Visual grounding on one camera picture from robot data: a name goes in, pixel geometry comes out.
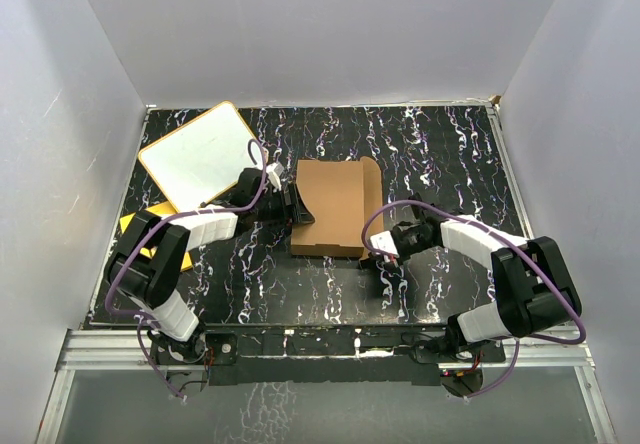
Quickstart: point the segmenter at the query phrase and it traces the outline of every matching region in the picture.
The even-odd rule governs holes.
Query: white wall
[[[145,103],[502,94],[553,0],[89,0]]]
[[[32,442],[144,106],[86,0],[0,0],[0,442]]]
[[[503,99],[534,230],[560,243],[621,443],[640,439],[640,0],[556,0]]]

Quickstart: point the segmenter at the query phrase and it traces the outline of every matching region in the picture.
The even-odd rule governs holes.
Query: brown cardboard box
[[[315,222],[294,226],[291,253],[301,256],[366,257],[360,235],[382,206],[382,173],[373,159],[298,161],[296,183]],[[369,235],[384,231],[382,216]]]

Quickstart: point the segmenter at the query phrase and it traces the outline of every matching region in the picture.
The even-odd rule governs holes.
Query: white board with yellow frame
[[[255,167],[247,152],[254,135],[236,107],[222,102],[138,153],[138,159],[178,212],[197,209]]]

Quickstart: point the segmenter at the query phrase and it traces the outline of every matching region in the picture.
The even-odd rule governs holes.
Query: glass panel
[[[485,372],[489,382],[503,370]],[[77,372],[58,443],[596,442],[573,368],[516,369],[468,404],[441,387],[396,383],[199,391],[190,385],[183,406],[151,372]]]

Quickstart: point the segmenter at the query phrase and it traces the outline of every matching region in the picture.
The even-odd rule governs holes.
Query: black marble surface
[[[151,111],[141,147],[202,112]],[[271,159],[284,165],[285,179],[300,158],[370,156],[383,171],[385,202],[432,193],[444,208],[461,207],[487,224],[522,233],[483,106],[240,112]],[[136,163],[122,215],[165,200]],[[385,225],[410,217],[408,208],[392,211]],[[178,290],[207,323],[437,324],[489,302],[493,292],[487,271],[455,252],[424,252],[396,273],[361,271],[354,259],[292,257],[286,232],[260,225],[191,255],[194,268],[182,274]],[[103,285],[85,326],[133,324],[105,311],[105,295]],[[133,308],[126,299],[117,298],[116,305]]]

